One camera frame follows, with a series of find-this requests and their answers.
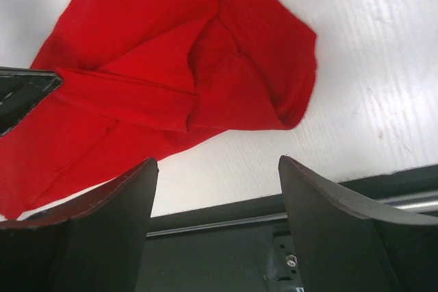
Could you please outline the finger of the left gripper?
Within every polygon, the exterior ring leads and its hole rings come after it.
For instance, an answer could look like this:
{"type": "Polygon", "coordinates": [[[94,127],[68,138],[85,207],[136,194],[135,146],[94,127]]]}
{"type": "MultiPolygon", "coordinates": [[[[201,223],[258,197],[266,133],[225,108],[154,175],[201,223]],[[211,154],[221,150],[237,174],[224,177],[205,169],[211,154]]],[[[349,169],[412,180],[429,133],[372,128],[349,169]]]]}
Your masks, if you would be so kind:
{"type": "Polygon", "coordinates": [[[1,67],[1,136],[8,134],[63,82],[52,71],[1,67]]]}

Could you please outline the red t shirt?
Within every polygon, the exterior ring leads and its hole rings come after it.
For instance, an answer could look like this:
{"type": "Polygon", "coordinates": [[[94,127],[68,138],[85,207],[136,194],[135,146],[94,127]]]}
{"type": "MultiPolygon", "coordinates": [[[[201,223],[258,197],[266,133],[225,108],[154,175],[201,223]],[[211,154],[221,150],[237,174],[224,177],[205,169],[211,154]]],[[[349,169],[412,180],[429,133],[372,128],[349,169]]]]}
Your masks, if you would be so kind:
{"type": "Polygon", "coordinates": [[[279,0],[71,0],[30,68],[63,84],[1,136],[1,214],[228,130],[293,129],[315,43],[279,0]]]}

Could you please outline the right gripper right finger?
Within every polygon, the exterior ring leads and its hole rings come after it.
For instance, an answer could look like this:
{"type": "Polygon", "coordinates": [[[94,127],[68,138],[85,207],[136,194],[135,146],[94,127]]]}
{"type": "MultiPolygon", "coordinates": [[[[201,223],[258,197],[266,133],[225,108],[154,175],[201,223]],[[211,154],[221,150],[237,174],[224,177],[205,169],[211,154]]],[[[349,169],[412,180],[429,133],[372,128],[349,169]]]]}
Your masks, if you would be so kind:
{"type": "Polygon", "coordinates": [[[437,218],[334,183],[287,156],[279,176],[306,291],[436,291],[437,218]]]}

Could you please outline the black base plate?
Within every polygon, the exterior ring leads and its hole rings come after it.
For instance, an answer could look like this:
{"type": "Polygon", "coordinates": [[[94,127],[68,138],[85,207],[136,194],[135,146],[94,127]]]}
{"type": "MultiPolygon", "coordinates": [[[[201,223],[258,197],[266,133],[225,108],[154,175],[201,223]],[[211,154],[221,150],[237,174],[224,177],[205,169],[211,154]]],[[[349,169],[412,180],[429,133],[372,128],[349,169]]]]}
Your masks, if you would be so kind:
{"type": "MultiPolygon", "coordinates": [[[[437,167],[338,183],[437,218],[437,167]]],[[[137,291],[306,291],[283,193],[152,221],[137,291]]]]}

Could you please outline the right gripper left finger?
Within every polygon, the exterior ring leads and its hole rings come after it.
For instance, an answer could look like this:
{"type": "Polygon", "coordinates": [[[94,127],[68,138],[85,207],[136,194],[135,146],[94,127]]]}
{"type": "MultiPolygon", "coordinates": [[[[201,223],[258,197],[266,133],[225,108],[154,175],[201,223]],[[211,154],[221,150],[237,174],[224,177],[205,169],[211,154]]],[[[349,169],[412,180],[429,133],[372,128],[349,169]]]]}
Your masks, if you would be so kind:
{"type": "Polygon", "coordinates": [[[134,291],[157,187],[148,159],[43,215],[1,223],[2,291],[134,291]]]}

